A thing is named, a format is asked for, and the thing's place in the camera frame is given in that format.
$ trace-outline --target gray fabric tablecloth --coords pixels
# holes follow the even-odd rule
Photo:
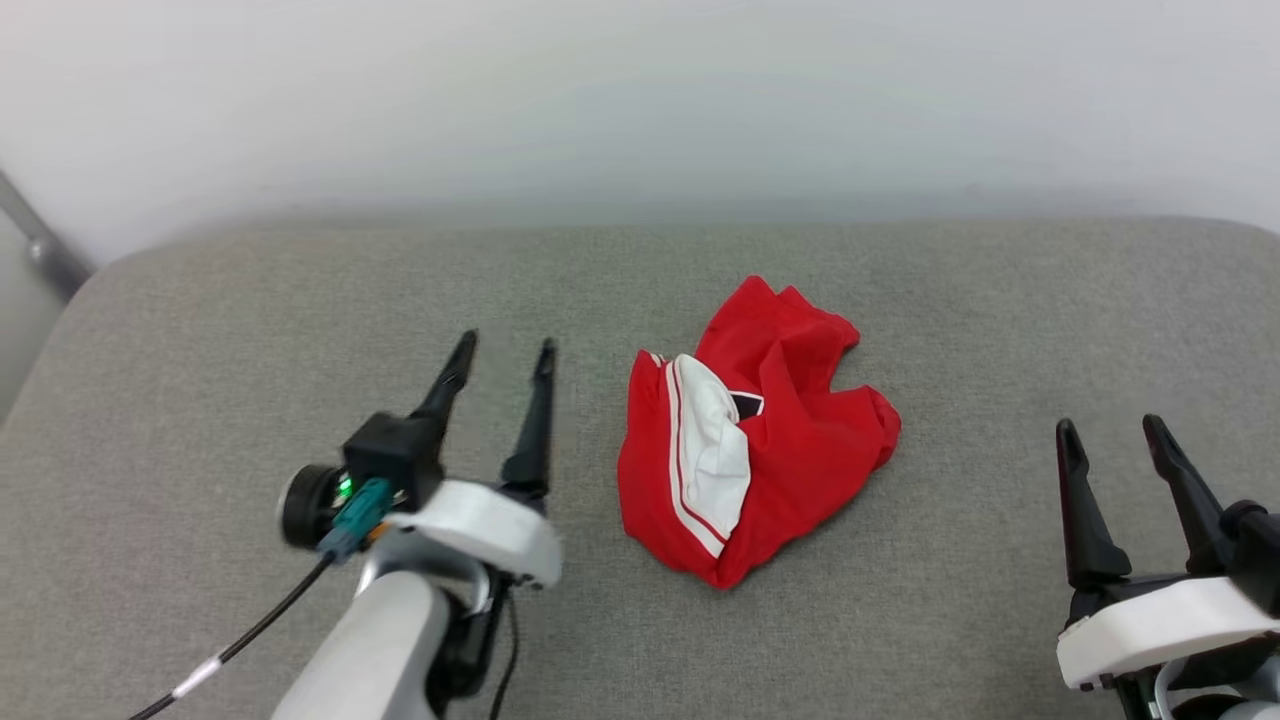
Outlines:
[[[732,592],[622,533],[637,348],[691,351],[748,274],[863,332],[836,387],[902,415],[892,461]],[[1193,219],[255,234],[166,247],[74,300],[0,432],[0,715],[119,719],[305,574],[274,510],[480,328],[445,460],[494,478],[561,343],[552,518],[564,580],[522,592],[504,717],[1119,717],[1068,691],[1053,425],[1071,416],[1138,570],[1176,570],[1139,427],[1224,502],[1280,502],[1280,241]],[[166,712],[268,717],[353,565]],[[497,657],[504,661],[507,638]],[[481,717],[485,693],[451,716]]]

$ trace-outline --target white wall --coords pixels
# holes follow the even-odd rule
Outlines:
[[[27,261],[27,238],[0,213],[0,421],[61,310],[63,301]]]
[[[0,8],[0,167],[96,261],[246,223],[1280,228],[1274,0]]]

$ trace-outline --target teal connector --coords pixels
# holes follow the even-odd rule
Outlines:
[[[383,478],[374,478],[360,486],[333,519],[333,529],[316,546],[320,555],[332,553],[334,565],[346,562],[390,512],[393,495],[392,484]]]

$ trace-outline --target metal pole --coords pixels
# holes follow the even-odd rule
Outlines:
[[[0,172],[0,210],[9,215],[22,234],[27,236],[27,256],[36,269],[58,288],[64,300],[70,300],[93,270],[68,250],[54,231],[49,229],[3,172]]]

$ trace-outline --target red cloth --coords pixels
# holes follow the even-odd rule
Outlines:
[[[829,389],[858,340],[849,320],[753,275],[712,318],[694,356],[723,388],[691,359],[640,351],[618,456],[627,534],[671,569],[730,588],[847,503],[901,429],[876,389]],[[723,389],[763,397],[760,413],[740,418]],[[749,480],[736,470],[741,434]]]

